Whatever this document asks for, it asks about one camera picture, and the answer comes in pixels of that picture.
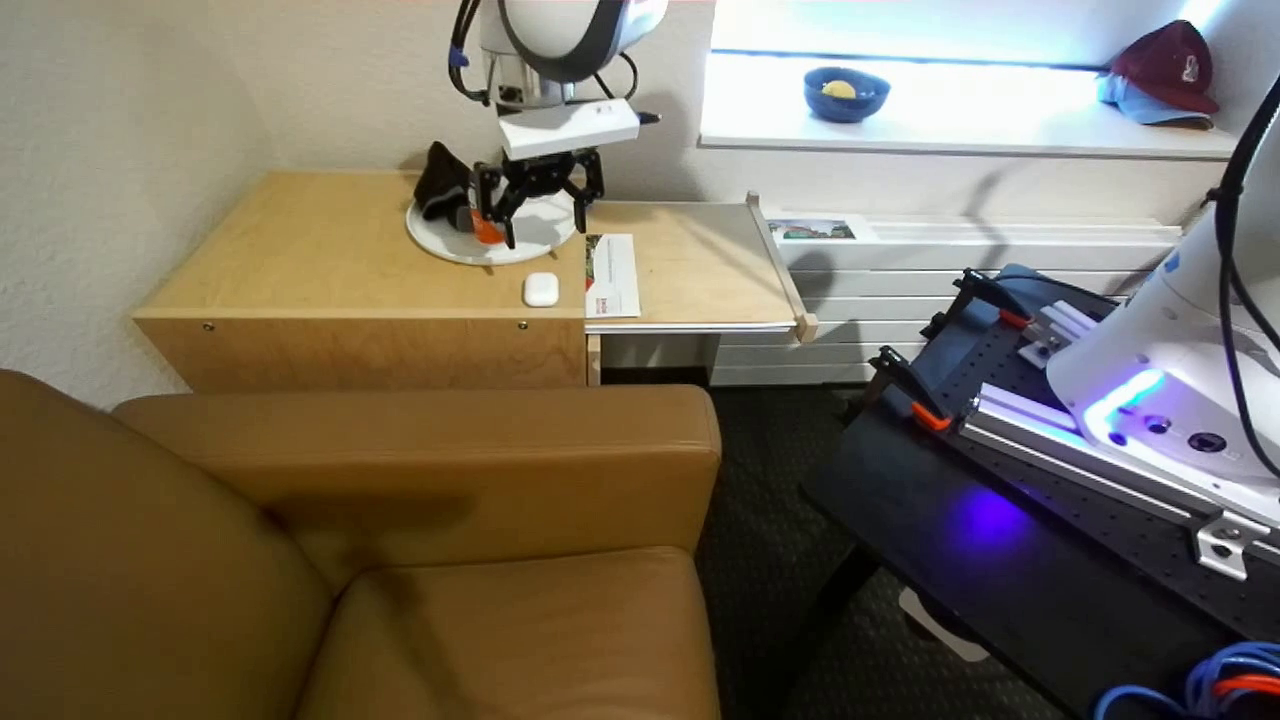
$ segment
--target purple light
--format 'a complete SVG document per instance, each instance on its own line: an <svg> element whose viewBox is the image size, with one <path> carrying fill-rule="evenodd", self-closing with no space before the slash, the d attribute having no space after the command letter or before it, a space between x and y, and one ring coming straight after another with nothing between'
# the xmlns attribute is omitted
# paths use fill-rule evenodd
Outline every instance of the purple light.
<svg viewBox="0 0 1280 720"><path fill-rule="evenodd" d="M1029 510L994 487L972 487L961 496L950 536L966 551L996 556L1022 548L1029 536Z"/></svg>
<svg viewBox="0 0 1280 720"><path fill-rule="evenodd" d="M1096 398L1087 410L1083 410L1083 429L1104 439L1114 436L1118 420L1121 420L1121 408L1141 408L1147 403L1164 384L1164 370L1158 367L1143 367L1136 377L1130 377L1121 387L1114 387L1104 398Z"/></svg>

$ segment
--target white wall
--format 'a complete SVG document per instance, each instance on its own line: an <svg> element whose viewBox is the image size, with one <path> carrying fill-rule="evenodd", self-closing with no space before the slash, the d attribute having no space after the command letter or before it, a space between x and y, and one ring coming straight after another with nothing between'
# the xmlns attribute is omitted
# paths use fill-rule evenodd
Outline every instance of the white wall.
<svg viewBox="0 0 1280 720"><path fill-rule="evenodd" d="M445 78L455 5L226 0L230 53L254 74L277 161L291 166L393 166L430 140L479 161L498 153L484 106ZM724 153L697 147L713 0L671 0L635 42L642 106L663 115L642 142L609 147L611 194L705 194L868 217L1104 217L1186 219L1222 162L1052 161L1052 155L878 155L878 153Z"/></svg>
<svg viewBox="0 0 1280 720"><path fill-rule="evenodd" d="M0 367L177 387L130 313L264 161L208 29L206 0L0 0Z"/></svg>
<svg viewBox="0 0 1280 720"><path fill-rule="evenodd" d="M455 0L0 0L0 362L89 398L173 387L130 322L259 166L395 166L430 140L498 147L445 78ZM1280 5L1222 18L1222 93L1254 95ZM611 194L863 217L1186 219L1215 162L713 153L697 106L713 0L635 47L663 115L609 153Z"/></svg>
<svg viewBox="0 0 1280 720"><path fill-rule="evenodd" d="M1186 0L720 0L718 47L1104 62L1133 33L1180 8Z"/></svg>
<svg viewBox="0 0 1280 720"><path fill-rule="evenodd" d="M1277 0L1215 0L1206 13L1206 35L1215 58L1215 101L1224 103L1224 123L1245 132L1255 103L1280 74L1280 5Z"/></svg>

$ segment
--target brown leather armchair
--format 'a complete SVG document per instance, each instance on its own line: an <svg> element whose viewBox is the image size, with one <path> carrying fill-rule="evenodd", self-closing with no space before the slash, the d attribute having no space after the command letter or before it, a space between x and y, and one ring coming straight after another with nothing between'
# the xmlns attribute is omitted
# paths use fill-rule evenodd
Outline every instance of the brown leather armchair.
<svg viewBox="0 0 1280 720"><path fill-rule="evenodd" d="M707 720L697 387L158 394L0 370L0 714Z"/></svg>

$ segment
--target light wood surface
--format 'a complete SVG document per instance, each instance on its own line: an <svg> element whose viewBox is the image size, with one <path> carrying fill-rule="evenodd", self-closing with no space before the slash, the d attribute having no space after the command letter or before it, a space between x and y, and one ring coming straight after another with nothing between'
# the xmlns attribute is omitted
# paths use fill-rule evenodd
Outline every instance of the light wood surface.
<svg viewBox="0 0 1280 720"><path fill-rule="evenodd" d="M642 318L584 318L584 238L508 266L430 256L393 170L270 170L138 308L191 387L592 384L599 336L796 333L792 274L754 202L599 201L635 238ZM560 274L528 308L528 270Z"/></svg>
<svg viewBox="0 0 1280 720"><path fill-rule="evenodd" d="M470 266L405 233L393 170L274 170L142 308L167 362L208 387L584 384L584 238ZM560 274L528 308L528 270Z"/></svg>
<svg viewBox="0 0 1280 720"><path fill-rule="evenodd" d="M202 392L588 384L579 318L142 318Z"/></svg>
<svg viewBox="0 0 1280 720"><path fill-rule="evenodd" d="M408 194L411 182L393 170L274 170L138 316L584 316L579 290L566 290L555 308L521 300L528 270L584 288L579 238L555 260L447 264L405 233Z"/></svg>
<svg viewBox="0 0 1280 720"><path fill-rule="evenodd" d="M635 238L642 318L588 318L599 336L796 333L805 304L754 202L599 201L588 233Z"/></svg>

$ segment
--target dark floor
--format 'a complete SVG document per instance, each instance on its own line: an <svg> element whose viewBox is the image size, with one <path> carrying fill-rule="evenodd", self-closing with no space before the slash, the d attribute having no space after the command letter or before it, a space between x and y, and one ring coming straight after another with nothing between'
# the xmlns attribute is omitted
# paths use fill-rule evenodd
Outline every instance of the dark floor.
<svg viewBox="0 0 1280 720"><path fill-rule="evenodd" d="M724 475L713 498L702 576L707 586L728 720L765 720L770 671L815 586L852 548L799 496L796 481L836 439L856 392L718 387ZM836 634L796 678L784 720L1056 720L1002 661L966 665L898 610L898 576L878 572L846 606Z"/></svg>

